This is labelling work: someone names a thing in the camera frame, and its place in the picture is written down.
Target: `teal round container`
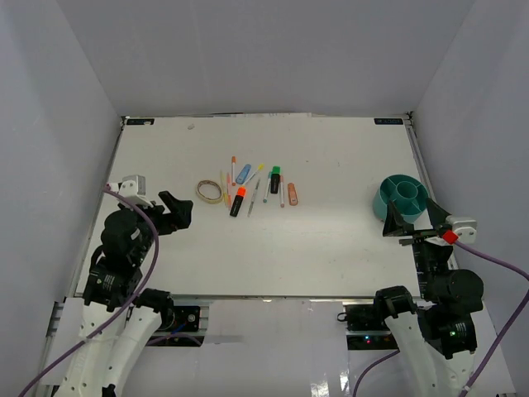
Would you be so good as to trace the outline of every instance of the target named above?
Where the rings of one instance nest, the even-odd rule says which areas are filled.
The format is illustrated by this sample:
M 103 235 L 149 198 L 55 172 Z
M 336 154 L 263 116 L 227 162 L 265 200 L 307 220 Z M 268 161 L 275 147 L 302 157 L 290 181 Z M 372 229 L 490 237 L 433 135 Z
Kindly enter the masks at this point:
M 373 211 L 378 219 L 386 220 L 388 200 L 392 200 L 408 223 L 414 223 L 427 208 L 427 189 L 407 175 L 392 175 L 384 179 L 373 199 Z

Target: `tape roll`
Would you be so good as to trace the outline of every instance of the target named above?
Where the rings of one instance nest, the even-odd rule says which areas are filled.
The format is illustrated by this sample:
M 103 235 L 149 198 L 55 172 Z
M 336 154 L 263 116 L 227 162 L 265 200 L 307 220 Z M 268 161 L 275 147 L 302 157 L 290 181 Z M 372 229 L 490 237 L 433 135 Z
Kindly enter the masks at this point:
M 205 184 L 210 184 L 214 188 L 218 190 L 218 197 L 217 198 L 210 198 L 208 196 L 205 196 L 201 191 L 200 188 L 202 188 Z M 219 186 L 219 184 L 213 180 L 201 180 L 197 184 L 197 196 L 202 200 L 205 201 L 208 204 L 219 204 L 222 201 L 222 189 Z

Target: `white wall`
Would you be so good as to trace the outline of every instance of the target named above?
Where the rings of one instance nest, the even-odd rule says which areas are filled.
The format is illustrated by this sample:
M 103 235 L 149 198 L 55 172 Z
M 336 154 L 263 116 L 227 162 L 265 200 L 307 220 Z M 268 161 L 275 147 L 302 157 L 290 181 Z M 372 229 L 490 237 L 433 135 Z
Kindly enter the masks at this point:
M 59 0 L 121 115 L 403 113 L 474 0 Z
M 0 392 L 36 374 L 119 119 L 55 0 L 0 0 Z
M 417 134 L 436 196 L 478 219 L 477 249 L 529 270 L 529 3 L 478 0 L 417 110 Z M 496 329 L 527 282 L 456 250 L 485 282 Z M 520 396 L 529 396 L 529 310 L 502 344 Z

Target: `blue eraser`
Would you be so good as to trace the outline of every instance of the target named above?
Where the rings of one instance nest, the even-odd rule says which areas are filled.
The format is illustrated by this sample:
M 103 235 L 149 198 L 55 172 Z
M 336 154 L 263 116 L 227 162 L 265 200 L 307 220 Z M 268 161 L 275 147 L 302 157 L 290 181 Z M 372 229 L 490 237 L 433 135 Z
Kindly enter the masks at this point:
M 247 165 L 245 165 L 244 167 L 242 167 L 242 170 L 241 170 L 241 172 L 239 173 L 239 176 L 237 176 L 237 179 L 235 179 L 235 181 L 236 181 L 238 184 L 244 184 L 244 183 L 245 183 L 245 180 L 246 180 L 246 177 L 247 177 L 248 174 L 250 173 L 250 170 L 251 170 L 251 165 L 250 165 L 250 164 L 247 164 Z

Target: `cable connector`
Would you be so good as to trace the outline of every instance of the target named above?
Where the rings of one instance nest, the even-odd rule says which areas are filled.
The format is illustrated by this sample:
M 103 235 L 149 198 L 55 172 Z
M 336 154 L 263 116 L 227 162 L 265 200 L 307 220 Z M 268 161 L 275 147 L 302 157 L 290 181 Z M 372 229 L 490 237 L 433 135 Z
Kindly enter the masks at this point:
M 451 230 L 447 230 L 445 234 L 442 235 L 443 240 L 445 240 L 449 244 L 454 244 L 457 242 L 457 239 L 459 238 L 457 234 L 452 232 Z

